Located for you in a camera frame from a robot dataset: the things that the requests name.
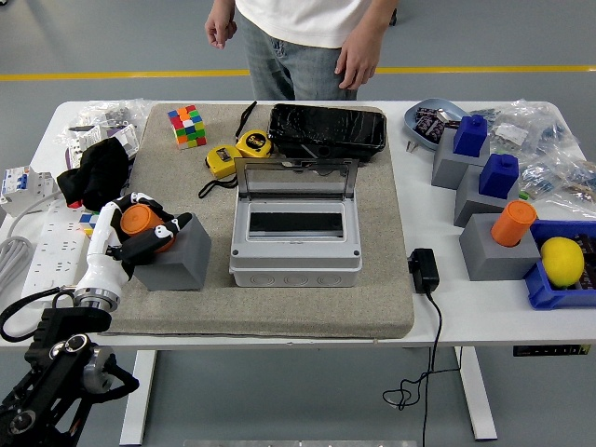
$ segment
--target gray floor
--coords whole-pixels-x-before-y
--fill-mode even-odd
[[[210,48],[197,0],[9,0],[0,7],[0,75],[245,68],[241,36]],[[402,0],[381,66],[596,64],[596,2]],[[379,74],[362,100],[521,98],[556,104],[587,158],[596,160],[594,73]],[[248,77],[0,81],[0,172],[31,159],[62,102],[134,99],[248,100]],[[514,359],[510,346],[479,348],[501,446],[593,445],[596,360]],[[118,352],[131,369],[134,354]],[[454,352],[441,348],[439,365]],[[3,395],[26,372],[1,353]],[[425,349],[281,349],[163,352],[148,415],[148,447],[184,440],[397,439],[420,442],[423,405],[398,412],[383,390],[425,368]],[[116,446],[125,402],[94,407],[79,445]],[[474,444],[460,379],[435,376],[427,445]]]

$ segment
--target white cable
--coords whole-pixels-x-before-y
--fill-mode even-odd
[[[0,293],[33,259],[34,248],[27,238],[12,236],[12,232],[22,217],[39,204],[62,194],[61,191],[45,196],[19,214],[8,229],[7,238],[0,243]]]

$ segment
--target clear plastic lid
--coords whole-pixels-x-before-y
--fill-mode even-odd
[[[353,159],[235,158],[242,198],[352,198]]]

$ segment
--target gray plastic box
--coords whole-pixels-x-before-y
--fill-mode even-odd
[[[515,200],[520,194],[517,183],[509,190],[507,198],[485,196],[479,193],[481,172],[480,166],[469,165],[467,167],[466,174],[464,174],[455,194],[455,226],[464,228],[472,214],[501,212],[511,200]]]
[[[491,155],[489,139],[484,141],[481,154],[475,156],[461,156],[454,154],[454,136],[456,129],[446,128],[440,138],[439,147],[435,152],[432,165],[430,184],[441,188],[457,189],[466,173],[468,165],[483,167]]]
[[[528,231],[515,247],[494,242],[491,228],[499,214],[474,214],[459,237],[471,281],[523,279],[540,260],[540,252]]]
[[[149,291],[198,291],[205,284],[211,239],[198,218],[182,229],[167,251],[155,253],[150,264],[137,265],[134,276]]]

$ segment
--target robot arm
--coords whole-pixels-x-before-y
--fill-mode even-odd
[[[167,221],[153,230],[128,237],[120,229],[125,210],[143,203]],[[74,307],[45,309],[34,331],[34,341],[25,354],[31,370],[0,404],[0,447],[75,447],[94,403],[120,399],[139,382],[119,368],[109,346],[91,342],[86,332],[104,332],[110,327],[132,268],[141,259],[166,245],[190,221],[191,214],[174,218],[152,198],[132,193],[106,204],[88,248],[88,271],[72,289],[57,288],[26,297],[0,315],[0,332],[8,341],[20,341],[4,332],[4,323],[34,299],[51,293],[67,293]],[[123,385],[110,389],[114,377]],[[69,429],[60,433],[56,425],[77,401]]]
[[[127,236],[120,229],[120,219],[124,211],[137,203],[149,206],[167,222],[136,237]],[[186,212],[174,218],[141,193],[128,194],[106,204],[93,230],[87,254],[88,270],[74,290],[74,305],[98,307],[106,312],[116,310],[122,286],[129,281],[133,266],[148,253],[166,245],[191,217]]]

